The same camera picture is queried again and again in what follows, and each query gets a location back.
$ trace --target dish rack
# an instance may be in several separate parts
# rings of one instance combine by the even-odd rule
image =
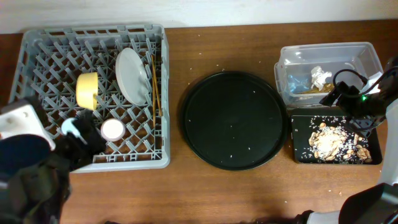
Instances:
[[[154,55],[162,116],[152,114],[152,92],[144,106],[123,97],[115,75],[118,53],[130,47],[140,56],[152,77]],[[98,73],[98,104],[93,112],[97,128],[109,118],[121,120],[126,134],[107,142],[105,152],[93,163],[74,172],[164,168],[170,162],[169,45],[161,25],[69,27],[30,30],[24,34],[9,102],[38,96],[51,125],[51,138],[61,135],[61,124],[79,116],[84,108],[76,102],[76,80],[82,73]]]

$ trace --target yellow cup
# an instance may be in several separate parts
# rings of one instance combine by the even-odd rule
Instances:
[[[95,110],[97,107],[98,95],[98,74],[84,73],[77,78],[76,84],[76,101],[82,108]]]

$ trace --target black round tray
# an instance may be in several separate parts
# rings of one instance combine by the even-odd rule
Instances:
[[[180,119],[192,151],[225,170],[265,164],[287,138],[282,98],[267,82],[244,72],[217,73],[195,85]]]

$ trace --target wall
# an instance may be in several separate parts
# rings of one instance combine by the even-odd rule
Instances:
[[[165,27],[398,18],[398,0],[0,0],[0,33],[36,27]]]

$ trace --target black tray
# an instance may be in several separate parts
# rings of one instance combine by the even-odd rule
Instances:
[[[198,157],[220,169],[246,170],[279,152],[288,118],[282,98],[267,82],[244,72],[223,72],[189,91],[180,124]]]
[[[341,122],[343,120],[344,113],[339,109],[332,108],[309,108],[309,109],[294,109],[291,111],[290,121],[292,124],[292,140],[293,140],[293,150],[294,150],[294,158],[296,162],[299,163],[327,163],[327,164],[358,164],[356,161],[348,160],[346,162],[340,161],[323,161],[321,159],[316,159],[313,156],[313,153],[308,150],[311,146],[308,143],[308,139],[310,138],[312,132],[318,131],[318,128],[310,128],[309,126],[311,119],[314,116],[318,116],[315,118],[314,123],[319,125],[321,122],[326,123],[327,126],[336,126],[341,123],[340,126],[344,126]],[[335,122],[331,122],[331,117],[336,117],[338,120]],[[372,162],[363,163],[370,165],[377,165],[382,162],[382,154],[380,150],[379,140],[377,138],[376,129],[373,129],[370,137],[368,137],[368,147]]]

